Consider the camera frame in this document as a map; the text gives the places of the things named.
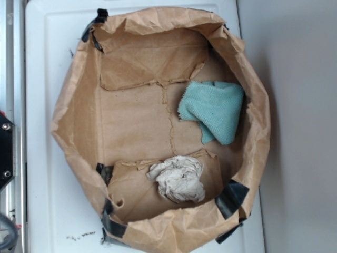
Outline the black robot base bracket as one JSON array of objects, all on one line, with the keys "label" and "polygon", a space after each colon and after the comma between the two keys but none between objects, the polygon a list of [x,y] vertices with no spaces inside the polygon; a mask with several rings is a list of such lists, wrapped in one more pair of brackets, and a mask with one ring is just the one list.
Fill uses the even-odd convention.
[{"label": "black robot base bracket", "polygon": [[13,123],[1,111],[0,132],[0,166],[1,191],[9,184],[14,176],[13,172]]}]

